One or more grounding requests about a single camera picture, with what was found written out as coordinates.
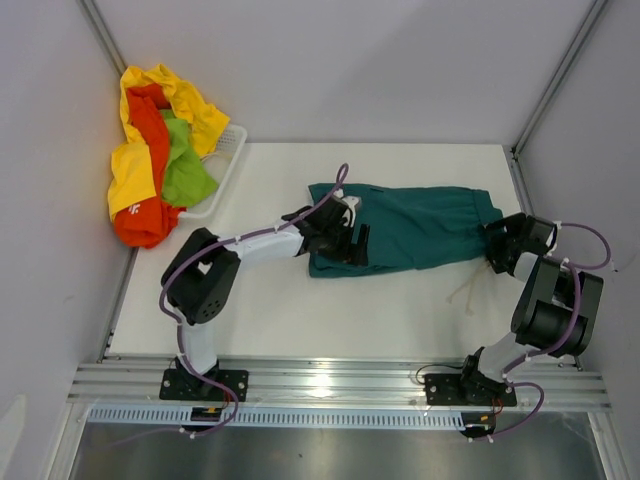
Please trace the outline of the teal green shorts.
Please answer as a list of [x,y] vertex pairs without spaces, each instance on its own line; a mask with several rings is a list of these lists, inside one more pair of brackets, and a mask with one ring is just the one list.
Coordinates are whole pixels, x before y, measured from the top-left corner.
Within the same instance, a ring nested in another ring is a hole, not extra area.
[[482,189],[347,183],[343,193],[361,200],[355,227],[370,226],[368,264],[354,266],[312,254],[312,278],[386,275],[481,258],[487,249],[483,227],[504,218]]

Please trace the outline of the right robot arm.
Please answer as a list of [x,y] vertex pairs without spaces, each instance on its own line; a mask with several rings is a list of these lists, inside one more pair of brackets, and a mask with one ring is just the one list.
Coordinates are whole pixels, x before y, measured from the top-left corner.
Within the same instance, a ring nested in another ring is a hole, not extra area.
[[[552,256],[562,228],[595,235],[605,258],[595,265],[578,265]],[[604,280],[593,274],[609,265],[612,251],[596,229],[578,223],[551,222],[518,213],[483,227],[486,259],[496,274],[520,280],[524,289],[510,323],[497,343],[468,356],[456,382],[468,404],[510,404],[514,387],[508,374],[536,357],[576,356],[591,340]]]

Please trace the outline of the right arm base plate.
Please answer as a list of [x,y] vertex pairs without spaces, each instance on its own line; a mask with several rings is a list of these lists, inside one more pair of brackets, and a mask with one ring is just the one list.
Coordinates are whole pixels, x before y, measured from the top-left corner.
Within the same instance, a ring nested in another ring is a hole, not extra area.
[[489,379],[476,380],[457,373],[424,376],[426,401],[431,406],[515,407],[512,387]]

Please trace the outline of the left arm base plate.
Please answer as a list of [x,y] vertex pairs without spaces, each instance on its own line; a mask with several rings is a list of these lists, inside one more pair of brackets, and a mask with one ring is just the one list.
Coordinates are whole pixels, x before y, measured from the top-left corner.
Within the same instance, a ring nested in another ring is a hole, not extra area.
[[[244,402],[249,386],[246,370],[219,370],[214,381],[231,390],[239,402]],[[167,369],[163,373],[159,398],[171,401],[222,402],[230,396],[218,387],[192,376],[186,370]]]

